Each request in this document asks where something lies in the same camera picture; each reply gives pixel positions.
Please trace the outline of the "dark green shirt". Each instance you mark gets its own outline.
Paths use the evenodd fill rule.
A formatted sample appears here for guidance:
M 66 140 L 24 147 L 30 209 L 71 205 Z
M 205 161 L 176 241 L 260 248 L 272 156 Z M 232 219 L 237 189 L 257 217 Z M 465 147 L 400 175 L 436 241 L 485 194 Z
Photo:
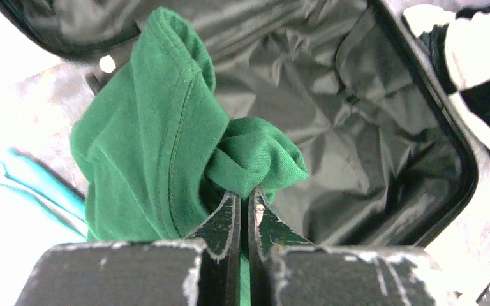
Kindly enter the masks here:
M 264 119 L 231 119 L 198 34 L 158 8 L 130 61 L 98 93 L 71 135 L 87 179 L 92 241 L 184 238 L 226 191 L 246 200 L 256 186 L 269 201 L 307 179 L 297 146 Z

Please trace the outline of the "turquoise shorts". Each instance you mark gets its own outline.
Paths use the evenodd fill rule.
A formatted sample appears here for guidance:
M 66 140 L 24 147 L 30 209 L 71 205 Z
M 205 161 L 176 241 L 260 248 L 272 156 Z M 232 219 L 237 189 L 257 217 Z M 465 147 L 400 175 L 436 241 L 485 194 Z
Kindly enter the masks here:
M 83 198 L 41 164 L 6 150 L 0 157 L 0 186 L 30 197 L 51 220 L 87 238 Z

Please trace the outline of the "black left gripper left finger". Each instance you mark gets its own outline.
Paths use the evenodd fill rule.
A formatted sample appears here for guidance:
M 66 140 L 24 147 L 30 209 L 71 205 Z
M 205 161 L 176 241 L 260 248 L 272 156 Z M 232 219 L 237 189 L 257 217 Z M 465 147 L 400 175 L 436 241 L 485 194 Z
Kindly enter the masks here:
M 241 199 L 227 192 L 183 239 L 55 245 L 17 305 L 238 305 L 240 230 Z

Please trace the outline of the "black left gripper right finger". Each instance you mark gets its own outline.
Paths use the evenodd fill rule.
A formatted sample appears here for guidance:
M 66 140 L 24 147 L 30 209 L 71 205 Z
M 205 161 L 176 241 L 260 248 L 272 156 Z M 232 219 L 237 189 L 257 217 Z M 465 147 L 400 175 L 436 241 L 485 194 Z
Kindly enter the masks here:
M 456 305 L 429 254 L 415 247 L 315 245 L 284 223 L 261 187 L 248 199 L 252 305 Z

